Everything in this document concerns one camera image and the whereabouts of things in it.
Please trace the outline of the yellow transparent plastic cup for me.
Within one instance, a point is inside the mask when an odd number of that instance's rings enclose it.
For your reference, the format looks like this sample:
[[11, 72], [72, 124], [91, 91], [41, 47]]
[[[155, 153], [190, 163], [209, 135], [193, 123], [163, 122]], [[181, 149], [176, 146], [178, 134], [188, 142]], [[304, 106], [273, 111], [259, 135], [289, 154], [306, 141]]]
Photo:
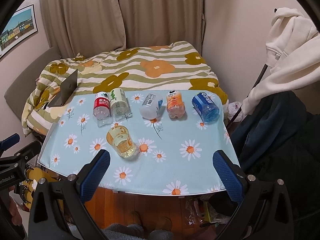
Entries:
[[118, 125], [110, 128], [106, 140], [122, 158], [130, 158], [136, 152], [136, 145], [125, 126]]

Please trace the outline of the red label bottle cup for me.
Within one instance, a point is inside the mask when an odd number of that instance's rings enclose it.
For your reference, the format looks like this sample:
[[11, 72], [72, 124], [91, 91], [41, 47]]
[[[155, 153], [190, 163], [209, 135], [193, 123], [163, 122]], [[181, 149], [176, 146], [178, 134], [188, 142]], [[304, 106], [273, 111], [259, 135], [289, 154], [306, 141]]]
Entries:
[[97, 120], [98, 127], [107, 124], [110, 117], [110, 100], [107, 92], [98, 92], [95, 95], [93, 115]]

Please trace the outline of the green label bottle cup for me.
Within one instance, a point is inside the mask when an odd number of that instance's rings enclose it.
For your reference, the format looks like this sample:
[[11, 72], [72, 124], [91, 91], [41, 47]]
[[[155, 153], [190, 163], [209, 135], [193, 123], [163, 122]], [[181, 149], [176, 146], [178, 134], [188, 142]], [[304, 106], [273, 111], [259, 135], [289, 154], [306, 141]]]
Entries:
[[129, 105], [125, 92], [121, 88], [115, 88], [110, 93], [110, 107], [112, 116], [115, 119], [121, 119], [128, 115]]

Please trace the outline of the blue label bottle cup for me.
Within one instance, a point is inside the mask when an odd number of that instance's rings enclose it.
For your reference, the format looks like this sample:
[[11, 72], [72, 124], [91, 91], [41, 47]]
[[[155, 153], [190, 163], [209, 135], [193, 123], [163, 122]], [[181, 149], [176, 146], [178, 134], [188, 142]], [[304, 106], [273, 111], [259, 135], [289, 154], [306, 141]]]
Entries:
[[207, 93], [197, 93], [191, 103], [203, 122], [211, 123], [219, 118], [220, 110]]

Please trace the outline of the orange label bottle cup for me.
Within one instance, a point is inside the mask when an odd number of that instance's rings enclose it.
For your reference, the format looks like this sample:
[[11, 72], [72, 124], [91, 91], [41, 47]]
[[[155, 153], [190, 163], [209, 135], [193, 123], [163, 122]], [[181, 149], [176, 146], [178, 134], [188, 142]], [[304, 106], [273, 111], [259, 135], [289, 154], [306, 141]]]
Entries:
[[182, 94], [178, 90], [171, 90], [167, 93], [167, 112], [171, 119], [181, 118], [185, 114], [185, 105]]

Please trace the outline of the white label bottle cup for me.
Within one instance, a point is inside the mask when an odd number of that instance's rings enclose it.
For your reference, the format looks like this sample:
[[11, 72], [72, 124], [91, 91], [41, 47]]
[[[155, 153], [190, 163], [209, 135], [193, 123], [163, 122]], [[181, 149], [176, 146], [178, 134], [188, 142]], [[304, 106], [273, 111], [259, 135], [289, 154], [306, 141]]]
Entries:
[[144, 119], [157, 118], [163, 103], [163, 97], [158, 93], [149, 93], [143, 101], [139, 111]]

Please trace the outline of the grey bed headboard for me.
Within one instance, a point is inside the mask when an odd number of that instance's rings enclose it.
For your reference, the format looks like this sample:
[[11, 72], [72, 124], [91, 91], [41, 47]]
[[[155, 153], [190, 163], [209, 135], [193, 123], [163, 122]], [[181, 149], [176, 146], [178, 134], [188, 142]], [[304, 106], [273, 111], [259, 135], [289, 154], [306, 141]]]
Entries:
[[54, 60], [61, 59], [61, 53], [57, 47], [49, 48], [46, 52], [35, 59], [25, 70], [13, 81], [4, 94], [7, 105], [21, 120], [25, 102], [36, 87], [36, 80], [39, 78], [45, 66]]

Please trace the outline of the dark clothing pile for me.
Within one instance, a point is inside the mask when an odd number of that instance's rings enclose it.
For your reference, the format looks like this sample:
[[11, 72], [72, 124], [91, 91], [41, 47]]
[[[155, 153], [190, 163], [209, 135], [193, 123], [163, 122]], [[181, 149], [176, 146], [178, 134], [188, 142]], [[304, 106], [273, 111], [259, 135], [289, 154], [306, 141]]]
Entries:
[[319, 115], [294, 92], [263, 98], [230, 138], [246, 174], [284, 181], [295, 220], [319, 217]]

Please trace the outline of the grey open laptop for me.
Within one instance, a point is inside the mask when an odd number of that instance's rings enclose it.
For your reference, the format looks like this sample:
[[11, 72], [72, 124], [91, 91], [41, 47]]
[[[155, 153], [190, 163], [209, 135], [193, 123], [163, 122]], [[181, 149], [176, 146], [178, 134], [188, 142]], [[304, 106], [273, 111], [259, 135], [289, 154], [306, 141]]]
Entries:
[[60, 86], [60, 91], [56, 94], [53, 100], [48, 103], [48, 107], [62, 107], [69, 97], [73, 94], [78, 86], [78, 71], [75, 70], [67, 77]]

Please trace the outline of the daisy print blue tablecloth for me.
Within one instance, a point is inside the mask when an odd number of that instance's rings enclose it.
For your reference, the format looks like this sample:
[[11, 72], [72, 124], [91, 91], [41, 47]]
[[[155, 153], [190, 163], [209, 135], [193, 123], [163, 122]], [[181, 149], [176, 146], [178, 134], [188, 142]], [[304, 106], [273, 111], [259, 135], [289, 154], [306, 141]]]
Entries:
[[[213, 167], [213, 154], [223, 150], [237, 164], [231, 140], [219, 117], [204, 123], [191, 100], [194, 90], [184, 90], [185, 115], [170, 119], [165, 108], [159, 118], [144, 119], [140, 106], [148, 91], [126, 92], [131, 114], [119, 121], [110, 119], [103, 127], [93, 116], [94, 94], [75, 96], [60, 120], [47, 134], [39, 164], [63, 176], [77, 173], [99, 150], [111, 161], [101, 186], [115, 191], [147, 195], [203, 194], [221, 191], [224, 185]], [[129, 130], [136, 147], [130, 158], [120, 157], [107, 142], [108, 131], [117, 125]]]

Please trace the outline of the beige curtain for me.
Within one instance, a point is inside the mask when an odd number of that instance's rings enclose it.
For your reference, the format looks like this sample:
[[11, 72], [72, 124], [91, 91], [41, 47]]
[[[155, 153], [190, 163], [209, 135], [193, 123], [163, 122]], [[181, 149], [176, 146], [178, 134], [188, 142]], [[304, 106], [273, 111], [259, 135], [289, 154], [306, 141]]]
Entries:
[[203, 0], [40, 0], [51, 47], [64, 58], [187, 41], [201, 51]]

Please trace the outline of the white hoodie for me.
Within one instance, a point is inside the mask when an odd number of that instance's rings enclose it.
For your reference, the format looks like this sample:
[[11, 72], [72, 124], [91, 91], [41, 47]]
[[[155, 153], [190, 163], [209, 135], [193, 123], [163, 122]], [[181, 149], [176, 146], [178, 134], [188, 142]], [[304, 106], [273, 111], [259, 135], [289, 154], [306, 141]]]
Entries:
[[242, 102], [244, 115], [252, 114], [261, 99], [296, 90], [319, 81], [319, 31], [297, 9], [278, 8], [266, 40], [268, 77]]

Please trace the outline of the striped floral bed quilt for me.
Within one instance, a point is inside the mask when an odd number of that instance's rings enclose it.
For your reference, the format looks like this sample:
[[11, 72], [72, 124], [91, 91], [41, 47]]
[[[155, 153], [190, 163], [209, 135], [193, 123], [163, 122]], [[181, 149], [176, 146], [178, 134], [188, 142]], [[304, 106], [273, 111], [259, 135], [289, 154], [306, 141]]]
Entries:
[[75, 95], [110, 92], [121, 88], [133, 90], [207, 90], [216, 94], [227, 112], [227, 94], [205, 59], [187, 41], [168, 46], [136, 47], [124, 51], [105, 51], [86, 58], [81, 54], [70, 59], [49, 62], [38, 76], [27, 98], [22, 117], [24, 135], [35, 131], [46, 135], [52, 123], [63, 114], [73, 116], [73, 107], [49, 110], [44, 106], [60, 91], [61, 83], [78, 71]]

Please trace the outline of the framed wall picture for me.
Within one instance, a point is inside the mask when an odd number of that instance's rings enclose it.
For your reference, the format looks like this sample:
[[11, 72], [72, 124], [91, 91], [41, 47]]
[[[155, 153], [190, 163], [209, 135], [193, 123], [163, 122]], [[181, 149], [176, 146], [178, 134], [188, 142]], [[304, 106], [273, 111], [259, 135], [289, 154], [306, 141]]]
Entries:
[[1, 57], [37, 31], [34, 5], [17, 10], [1, 33]]

